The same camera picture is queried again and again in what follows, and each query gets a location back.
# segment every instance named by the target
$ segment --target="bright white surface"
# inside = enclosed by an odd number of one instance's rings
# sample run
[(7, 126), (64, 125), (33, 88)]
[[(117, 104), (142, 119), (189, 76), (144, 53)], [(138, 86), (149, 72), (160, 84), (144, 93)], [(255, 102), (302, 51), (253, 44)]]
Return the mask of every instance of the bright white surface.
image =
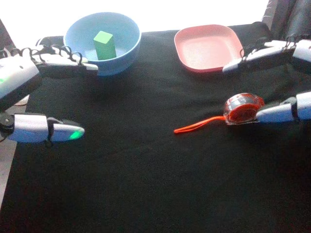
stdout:
[(1, 20), (18, 48), (39, 38), (64, 35), (76, 20), (96, 12), (117, 12), (132, 18), (142, 32), (179, 30), (261, 21), (268, 0), (24, 0), (2, 1)]

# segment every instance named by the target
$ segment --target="black tablecloth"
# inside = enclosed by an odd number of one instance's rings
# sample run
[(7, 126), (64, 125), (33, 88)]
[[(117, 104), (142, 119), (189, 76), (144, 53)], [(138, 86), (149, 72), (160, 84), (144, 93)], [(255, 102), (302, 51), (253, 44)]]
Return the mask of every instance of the black tablecloth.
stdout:
[[(231, 27), (242, 44), (263, 24)], [(213, 122), (231, 96), (266, 102), (310, 88), (282, 66), (224, 77), (186, 71), (176, 31), (143, 33), (130, 69), (109, 78), (45, 79), (28, 112), (80, 122), (81, 140), (18, 144), (0, 223), (7, 232), (309, 232), (311, 141), (306, 123)]]

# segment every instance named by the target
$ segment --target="green cube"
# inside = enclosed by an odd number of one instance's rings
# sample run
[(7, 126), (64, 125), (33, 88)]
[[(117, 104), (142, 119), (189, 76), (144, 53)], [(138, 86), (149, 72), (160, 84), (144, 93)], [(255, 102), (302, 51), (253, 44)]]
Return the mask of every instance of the green cube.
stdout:
[(117, 56), (113, 34), (100, 31), (94, 38), (94, 45), (98, 60), (107, 60)]

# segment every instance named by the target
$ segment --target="bowl rim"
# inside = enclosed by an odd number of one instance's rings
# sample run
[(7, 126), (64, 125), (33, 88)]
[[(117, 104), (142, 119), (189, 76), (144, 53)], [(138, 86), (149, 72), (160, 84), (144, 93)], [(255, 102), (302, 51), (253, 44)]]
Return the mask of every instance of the bowl rim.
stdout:
[(78, 19), (78, 20), (75, 21), (73, 24), (71, 24), (71, 26), (67, 29), (66, 34), (65, 34), (65, 36), (64, 36), (64, 38), (63, 38), (63, 43), (64, 43), (64, 45), (65, 45), (65, 46), (69, 46), (69, 45), (66, 44), (66, 36), (67, 36), (67, 33), (68, 33), (69, 29), (70, 29), (75, 23), (77, 23), (78, 21), (80, 21), (80, 20), (82, 20), (82, 19), (84, 19), (84, 18), (86, 18), (86, 17), (90, 17), (90, 16), (93, 16), (93, 15), (107, 14), (107, 13), (108, 13), (108, 14), (113, 14), (113, 15), (121, 15), (121, 16), (124, 16), (124, 17), (130, 19), (132, 22), (134, 22), (134, 23), (136, 24), (137, 28), (138, 28), (138, 31), (139, 31), (138, 40), (137, 40), (136, 44), (135, 44), (128, 52), (122, 54), (122, 55), (119, 56), (119, 57), (114, 57), (114, 58), (107, 59), (107, 60), (89, 60), (89, 59), (88, 59), (88, 61), (89, 61), (89, 62), (94, 62), (94, 63), (97, 63), (97, 62), (109, 62), (109, 61), (117, 60), (117, 59), (119, 59), (119, 58), (121, 58), (121, 57), (124, 57), (124, 56), (126, 56), (127, 54), (129, 54), (129, 53), (130, 53), (132, 50), (134, 50), (134, 49), (138, 46), (138, 44), (140, 43), (140, 41), (141, 41), (141, 30), (140, 30), (138, 24), (137, 24), (132, 18), (130, 18), (129, 16), (126, 16), (126, 15), (124, 15), (124, 14), (116, 13), (116, 12), (97, 12), (97, 13), (93, 13), (93, 14), (90, 14), (90, 15), (87, 15), (87, 16), (84, 16), (84, 17)]

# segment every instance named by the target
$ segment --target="pink plate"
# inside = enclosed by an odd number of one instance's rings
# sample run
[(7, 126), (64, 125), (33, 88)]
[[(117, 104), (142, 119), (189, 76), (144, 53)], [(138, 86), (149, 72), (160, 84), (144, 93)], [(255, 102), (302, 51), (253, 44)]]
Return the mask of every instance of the pink plate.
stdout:
[(222, 70), (243, 49), (232, 29), (215, 24), (182, 29), (174, 41), (182, 64), (198, 73)]

